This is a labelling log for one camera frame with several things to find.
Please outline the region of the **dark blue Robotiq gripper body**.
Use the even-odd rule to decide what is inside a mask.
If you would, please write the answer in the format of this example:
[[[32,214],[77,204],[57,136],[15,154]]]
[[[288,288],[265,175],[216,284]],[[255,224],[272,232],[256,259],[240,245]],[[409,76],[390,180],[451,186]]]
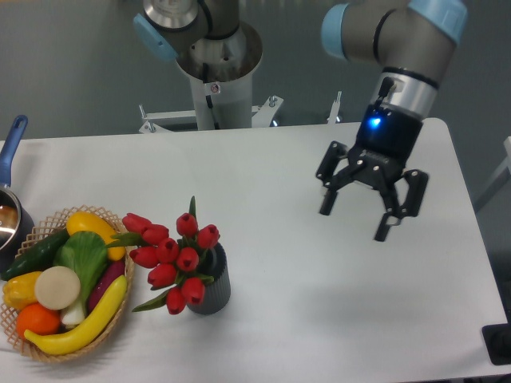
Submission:
[[[413,71],[383,69],[348,152],[350,183],[375,189],[375,170],[388,185],[402,178],[438,87],[436,81]]]

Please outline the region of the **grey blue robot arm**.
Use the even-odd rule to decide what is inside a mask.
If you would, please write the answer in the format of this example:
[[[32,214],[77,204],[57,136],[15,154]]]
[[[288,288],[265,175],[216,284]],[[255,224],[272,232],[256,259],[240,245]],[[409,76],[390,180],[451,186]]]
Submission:
[[[355,144],[333,142],[316,176],[329,215],[338,191],[357,182],[376,190],[385,212],[375,234],[382,242],[402,219],[418,215],[428,182],[408,169],[450,60],[467,9],[460,1],[357,1],[333,6],[321,26],[331,56],[382,67]],[[236,1],[146,1],[133,19],[146,48],[176,62],[188,76],[201,130],[251,128],[252,75],[262,58],[257,32],[240,20]]]

